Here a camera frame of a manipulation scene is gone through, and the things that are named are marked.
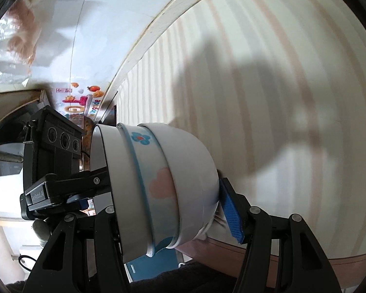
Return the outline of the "colourful fruit wall sticker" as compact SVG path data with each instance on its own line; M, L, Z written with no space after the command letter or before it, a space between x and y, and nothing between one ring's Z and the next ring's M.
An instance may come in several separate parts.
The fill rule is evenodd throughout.
M53 106L67 118L94 118L106 92L95 83L58 83L52 89Z

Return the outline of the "plain white bowl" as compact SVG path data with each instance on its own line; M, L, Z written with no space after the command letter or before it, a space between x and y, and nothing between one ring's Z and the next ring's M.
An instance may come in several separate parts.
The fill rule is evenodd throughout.
M206 233L218 204L219 179L209 151L193 134L163 123L143 123L166 158L176 189L179 234L169 246L181 246Z

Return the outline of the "white bowl blue pink pattern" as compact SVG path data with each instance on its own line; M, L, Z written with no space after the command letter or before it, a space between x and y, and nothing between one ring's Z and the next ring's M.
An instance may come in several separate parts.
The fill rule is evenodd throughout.
M151 229L148 257L172 245L178 235L180 215L172 174L159 141L145 126L118 124L133 156L141 195Z

